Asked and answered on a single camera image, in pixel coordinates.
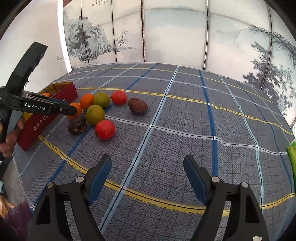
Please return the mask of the person's left hand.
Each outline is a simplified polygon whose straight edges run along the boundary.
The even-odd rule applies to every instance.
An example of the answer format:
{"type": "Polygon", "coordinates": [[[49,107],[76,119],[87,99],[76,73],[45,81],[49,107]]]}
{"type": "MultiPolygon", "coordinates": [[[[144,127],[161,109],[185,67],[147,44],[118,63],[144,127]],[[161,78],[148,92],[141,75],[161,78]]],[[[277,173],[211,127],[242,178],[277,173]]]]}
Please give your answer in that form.
{"type": "Polygon", "coordinates": [[[15,128],[6,136],[6,141],[1,143],[0,151],[3,154],[4,158],[11,157],[14,152],[14,147],[17,143],[18,136],[23,129],[25,124],[25,119],[23,116],[18,120],[15,128]]]}

